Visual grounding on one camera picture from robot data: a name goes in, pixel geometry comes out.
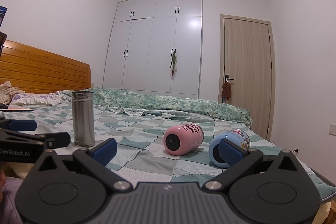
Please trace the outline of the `stainless steel tumbler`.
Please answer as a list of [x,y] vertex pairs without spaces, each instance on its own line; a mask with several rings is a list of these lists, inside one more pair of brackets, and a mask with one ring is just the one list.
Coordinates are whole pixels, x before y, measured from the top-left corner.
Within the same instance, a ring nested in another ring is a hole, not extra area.
[[93,92],[72,92],[72,121],[75,144],[81,147],[94,146]]

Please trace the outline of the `green floral duvet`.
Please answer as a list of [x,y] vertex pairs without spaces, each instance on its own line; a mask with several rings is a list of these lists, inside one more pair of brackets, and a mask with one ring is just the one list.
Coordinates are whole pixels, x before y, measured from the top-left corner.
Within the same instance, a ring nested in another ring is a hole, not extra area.
[[128,115],[143,115],[145,113],[195,114],[243,123],[249,128],[253,125],[248,110],[226,103],[107,88],[89,88],[85,91],[93,93],[93,105],[100,110]]

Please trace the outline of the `white wall socket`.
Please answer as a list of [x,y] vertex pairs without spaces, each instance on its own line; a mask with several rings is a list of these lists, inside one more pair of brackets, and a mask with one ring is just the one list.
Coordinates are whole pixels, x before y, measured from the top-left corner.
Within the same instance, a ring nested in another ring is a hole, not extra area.
[[336,136],[336,124],[331,123],[329,127],[329,134]]

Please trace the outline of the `crumpled beige cloth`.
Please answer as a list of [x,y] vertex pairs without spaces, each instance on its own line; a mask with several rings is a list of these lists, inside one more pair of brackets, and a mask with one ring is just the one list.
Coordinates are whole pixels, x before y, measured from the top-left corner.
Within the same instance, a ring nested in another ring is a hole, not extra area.
[[17,87],[13,87],[10,81],[6,81],[0,84],[0,103],[8,105],[10,104],[13,96],[20,93]]

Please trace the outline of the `beige wooden door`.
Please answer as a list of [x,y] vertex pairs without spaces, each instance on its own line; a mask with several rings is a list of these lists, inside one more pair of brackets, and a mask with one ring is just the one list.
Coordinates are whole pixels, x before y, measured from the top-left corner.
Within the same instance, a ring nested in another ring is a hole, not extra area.
[[218,100],[250,111],[252,131],[270,140],[275,102],[275,54],[269,21],[220,16],[220,80],[229,75],[231,98]]

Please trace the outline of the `checkered green grey blanket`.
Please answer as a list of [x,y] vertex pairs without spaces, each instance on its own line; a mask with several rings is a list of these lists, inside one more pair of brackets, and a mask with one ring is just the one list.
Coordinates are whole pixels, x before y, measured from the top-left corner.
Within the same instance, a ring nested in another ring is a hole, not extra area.
[[[34,133],[68,132],[71,143],[68,147],[56,149],[59,155],[72,154],[79,146],[74,145],[71,104],[64,102],[57,106],[33,106],[31,112],[3,112],[1,117],[12,119],[33,119],[37,122]],[[200,147],[182,156],[173,156],[165,151],[163,134],[180,124],[196,123],[204,132]],[[118,143],[116,156],[106,167],[136,186],[138,182],[198,182],[200,185],[219,175],[226,169],[216,167],[209,157],[209,145],[220,133],[240,129],[247,133],[251,147],[264,155],[278,155],[280,147],[261,138],[243,123],[208,118],[198,114],[171,115],[149,113],[127,115],[94,108],[94,130],[96,144],[108,138]],[[303,168],[318,189],[322,202],[335,197],[335,187],[329,186],[300,161]]]

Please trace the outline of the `black smartphone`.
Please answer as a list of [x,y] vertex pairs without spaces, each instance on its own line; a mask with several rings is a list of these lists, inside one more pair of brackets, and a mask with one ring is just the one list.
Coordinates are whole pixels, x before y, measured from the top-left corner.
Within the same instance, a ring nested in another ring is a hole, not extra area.
[[34,111],[33,108],[28,107],[9,107],[7,109],[0,109],[2,112],[25,112],[25,111]]

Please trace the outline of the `white built-in wardrobe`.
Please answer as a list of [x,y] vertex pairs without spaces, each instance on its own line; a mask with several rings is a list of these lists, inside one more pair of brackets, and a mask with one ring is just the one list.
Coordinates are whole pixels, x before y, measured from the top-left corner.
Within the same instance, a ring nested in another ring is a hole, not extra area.
[[[171,77],[171,50],[177,71]],[[197,99],[201,75],[202,0],[119,2],[104,88]]]

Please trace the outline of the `blue wall poster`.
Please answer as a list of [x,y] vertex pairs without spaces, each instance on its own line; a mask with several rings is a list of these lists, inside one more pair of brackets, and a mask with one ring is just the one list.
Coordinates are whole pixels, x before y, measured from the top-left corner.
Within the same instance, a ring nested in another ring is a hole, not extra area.
[[7,12],[7,8],[0,6],[0,26],[2,25],[6,12]]

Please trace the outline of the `pink happy supply cup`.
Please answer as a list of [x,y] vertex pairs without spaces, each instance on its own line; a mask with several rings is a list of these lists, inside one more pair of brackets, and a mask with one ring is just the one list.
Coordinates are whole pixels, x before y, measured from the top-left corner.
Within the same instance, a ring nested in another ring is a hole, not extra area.
[[197,149],[204,141],[204,132],[197,124],[182,124],[168,128],[163,135],[167,153],[183,156]]

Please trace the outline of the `light blue cartoon cup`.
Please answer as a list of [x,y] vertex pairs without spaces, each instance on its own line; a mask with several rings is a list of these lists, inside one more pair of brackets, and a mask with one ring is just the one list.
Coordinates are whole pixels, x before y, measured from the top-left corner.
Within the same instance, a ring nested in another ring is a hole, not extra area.
[[209,157],[219,168],[229,168],[248,155],[249,136],[236,129],[213,138],[209,146]]

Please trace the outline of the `green hanging ornament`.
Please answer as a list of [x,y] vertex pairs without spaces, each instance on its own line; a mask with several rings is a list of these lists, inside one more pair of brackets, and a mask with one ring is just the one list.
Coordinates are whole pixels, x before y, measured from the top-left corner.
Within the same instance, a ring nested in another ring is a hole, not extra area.
[[171,69],[171,77],[175,76],[175,72],[177,71],[177,50],[172,49],[171,50],[171,63],[170,63],[170,69]]

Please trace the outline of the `floral frilled pillow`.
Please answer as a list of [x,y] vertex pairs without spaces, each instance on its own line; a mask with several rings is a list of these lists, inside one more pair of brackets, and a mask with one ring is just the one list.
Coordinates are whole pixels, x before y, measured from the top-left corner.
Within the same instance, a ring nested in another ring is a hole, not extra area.
[[18,93],[13,96],[10,104],[17,106],[48,105],[54,106],[62,103],[64,99],[57,94]]

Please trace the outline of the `wooden headboard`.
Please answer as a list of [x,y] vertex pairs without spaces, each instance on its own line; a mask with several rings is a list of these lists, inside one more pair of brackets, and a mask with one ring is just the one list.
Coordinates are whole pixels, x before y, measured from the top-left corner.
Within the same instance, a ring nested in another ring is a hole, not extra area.
[[91,66],[68,57],[6,40],[1,52],[1,83],[48,94],[91,87]]

